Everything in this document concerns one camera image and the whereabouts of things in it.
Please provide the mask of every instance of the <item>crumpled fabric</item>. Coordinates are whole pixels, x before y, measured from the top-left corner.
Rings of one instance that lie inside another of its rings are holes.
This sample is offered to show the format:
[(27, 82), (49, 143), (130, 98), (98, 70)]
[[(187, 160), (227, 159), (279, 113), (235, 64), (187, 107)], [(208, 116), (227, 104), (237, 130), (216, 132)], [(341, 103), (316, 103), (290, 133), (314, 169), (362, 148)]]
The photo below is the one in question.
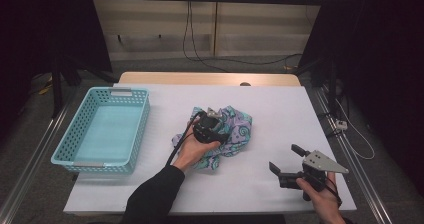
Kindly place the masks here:
[[(199, 111), (202, 111), (200, 107), (194, 107), (191, 117), (196, 115)], [(218, 133), (230, 134), (230, 137), (217, 149), (205, 153), (205, 155), (193, 165), (195, 169), (217, 169), (219, 167), (220, 156), (232, 157), (239, 153), (250, 141), (252, 129), (252, 117), (250, 115), (238, 111), (231, 106), (220, 109), (218, 113), (222, 114), (220, 118), (221, 128)], [(174, 147), (181, 137), (182, 134), (177, 134), (172, 138), (172, 145)]]

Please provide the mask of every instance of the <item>black curtain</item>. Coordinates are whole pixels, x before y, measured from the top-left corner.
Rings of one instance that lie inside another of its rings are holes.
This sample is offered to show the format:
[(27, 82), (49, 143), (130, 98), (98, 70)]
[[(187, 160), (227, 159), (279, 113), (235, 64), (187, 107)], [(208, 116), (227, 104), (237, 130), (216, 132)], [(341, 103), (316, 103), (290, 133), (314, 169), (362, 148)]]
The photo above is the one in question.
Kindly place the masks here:
[[(27, 100), (32, 77), (50, 72), (57, 55), (112, 69), (93, 0), (0, 0), (0, 10), (1, 138)], [(62, 65), (79, 68), (72, 61)]]
[[(336, 7), (320, 10), (302, 64), (334, 60), (345, 92), (423, 195), (423, 2), (354, 0), (346, 11), (353, 18), (337, 15), (342, 11)], [(336, 23), (343, 28), (332, 33)], [(329, 78), (328, 69), (325, 62), (312, 69), (316, 85)]]

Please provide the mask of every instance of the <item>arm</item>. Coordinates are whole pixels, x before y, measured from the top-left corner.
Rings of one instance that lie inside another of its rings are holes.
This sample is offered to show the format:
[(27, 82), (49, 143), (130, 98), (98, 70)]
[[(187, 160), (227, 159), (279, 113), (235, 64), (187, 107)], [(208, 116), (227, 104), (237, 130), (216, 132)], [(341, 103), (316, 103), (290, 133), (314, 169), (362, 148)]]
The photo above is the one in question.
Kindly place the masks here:
[[(327, 179), (328, 180), (326, 185), (331, 189), (336, 190), (336, 187), (334, 186), (336, 184), (336, 176), (334, 172), (328, 172)], [(299, 187), (311, 198), (314, 209), (323, 223), (351, 223), (349, 220), (342, 217), (339, 211), (339, 205), (337, 203), (336, 197), (327, 189), (324, 189), (321, 192), (317, 192), (307, 181), (303, 180), (302, 178), (296, 179), (296, 182)]]
[(184, 181), (184, 171), (220, 145), (219, 142), (200, 143), (192, 134), (193, 126), (187, 131), (175, 162), (141, 184), (130, 196), (121, 224), (164, 222)]

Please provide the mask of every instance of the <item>plastic basket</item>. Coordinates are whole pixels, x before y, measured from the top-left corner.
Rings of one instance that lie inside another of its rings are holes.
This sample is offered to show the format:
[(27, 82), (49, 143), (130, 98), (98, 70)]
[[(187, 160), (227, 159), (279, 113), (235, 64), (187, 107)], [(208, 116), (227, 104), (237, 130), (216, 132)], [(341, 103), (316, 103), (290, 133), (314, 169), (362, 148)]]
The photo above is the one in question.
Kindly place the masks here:
[(72, 172), (131, 174), (149, 114), (140, 88), (91, 88), (51, 162)]

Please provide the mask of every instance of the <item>white tabletop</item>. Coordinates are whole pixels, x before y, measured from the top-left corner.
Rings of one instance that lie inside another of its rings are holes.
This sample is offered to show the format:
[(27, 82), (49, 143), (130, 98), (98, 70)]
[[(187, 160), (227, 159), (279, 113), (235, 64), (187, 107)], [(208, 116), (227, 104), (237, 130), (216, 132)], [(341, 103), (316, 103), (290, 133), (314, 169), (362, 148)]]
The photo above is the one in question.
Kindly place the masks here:
[[(217, 170), (190, 170), (170, 214), (240, 214), (312, 211), (302, 191), (279, 187), (268, 162), (298, 172), (303, 158), (291, 144), (319, 150), (335, 160), (303, 87), (242, 87), (116, 84), (150, 91), (150, 114), (135, 171), (130, 176), (80, 174), (64, 209), (77, 215), (123, 213), (128, 197), (165, 165), (171, 138), (182, 133), (193, 107), (231, 105), (253, 118), (251, 140), (234, 157), (221, 157)], [(340, 210), (356, 210), (341, 174)]]

